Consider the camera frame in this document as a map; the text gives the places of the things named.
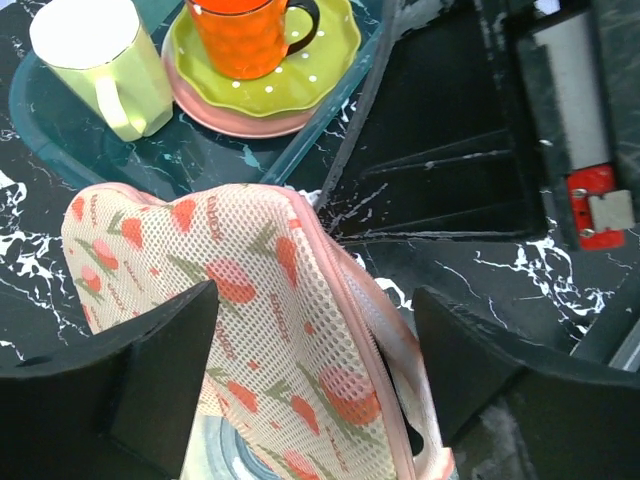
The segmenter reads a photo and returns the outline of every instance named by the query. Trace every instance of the orange cup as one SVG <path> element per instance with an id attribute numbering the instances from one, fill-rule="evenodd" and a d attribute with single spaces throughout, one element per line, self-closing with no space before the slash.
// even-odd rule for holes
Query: orange cup
<path id="1" fill-rule="evenodd" d="M 271 73 L 284 57 L 311 43 L 320 23 L 314 0 L 187 0 L 187 5 L 213 68 L 239 80 Z M 287 45 L 284 19 L 293 7 L 306 11 L 312 26 Z"/>

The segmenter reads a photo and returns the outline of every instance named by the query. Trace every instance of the mug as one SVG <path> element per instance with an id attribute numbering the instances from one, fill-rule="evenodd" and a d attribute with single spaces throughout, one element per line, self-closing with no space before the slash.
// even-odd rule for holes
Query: mug
<path id="1" fill-rule="evenodd" d="M 314 0 L 187 0 L 189 12 L 213 68 L 238 80 L 260 78 L 316 36 L 320 10 Z M 287 45 L 284 17 L 301 8 L 311 17 L 311 29 Z"/>
<path id="2" fill-rule="evenodd" d="M 123 141 L 173 116 L 169 79 L 131 0 L 52 0 L 29 35 L 34 53 Z"/>

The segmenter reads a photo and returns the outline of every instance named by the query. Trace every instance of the screw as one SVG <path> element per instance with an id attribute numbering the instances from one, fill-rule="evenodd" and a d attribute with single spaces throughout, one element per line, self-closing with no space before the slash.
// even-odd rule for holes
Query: screw
<path id="1" fill-rule="evenodd" d="M 584 188 L 576 188 L 575 190 L 571 191 L 571 195 L 573 196 L 573 198 L 584 198 L 588 193 L 589 192 L 587 192 L 587 190 Z"/>

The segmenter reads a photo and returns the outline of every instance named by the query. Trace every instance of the pink plate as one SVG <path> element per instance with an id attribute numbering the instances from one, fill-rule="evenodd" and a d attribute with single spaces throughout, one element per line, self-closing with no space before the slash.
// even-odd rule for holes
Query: pink plate
<path id="1" fill-rule="evenodd" d="M 173 98 L 182 110 L 200 125 L 231 137 L 273 138 L 297 132 L 315 113 L 315 108 L 304 112 L 285 112 L 269 117 L 254 118 L 226 108 L 214 107 L 202 100 L 175 68 L 169 33 L 162 43 L 164 62 Z"/>

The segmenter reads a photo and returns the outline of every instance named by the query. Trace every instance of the black mug handle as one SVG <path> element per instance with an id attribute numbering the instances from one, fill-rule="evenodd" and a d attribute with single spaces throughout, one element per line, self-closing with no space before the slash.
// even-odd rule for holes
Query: black mug handle
<path id="1" fill-rule="evenodd" d="M 304 47 L 309 45 L 311 43 L 311 40 L 313 40 L 316 36 L 316 33 L 318 33 L 318 25 L 320 24 L 320 10 L 318 9 L 318 5 L 314 0 L 289 0 L 287 2 L 286 8 L 289 9 L 292 7 L 301 8 L 305 12 L 307 12 L 311 17 L 312 25 L 311 30 L 309 30 L 309 33 L 307 33 L 303 39 L 289 45 L 287 55 L 299 52 Z"/>

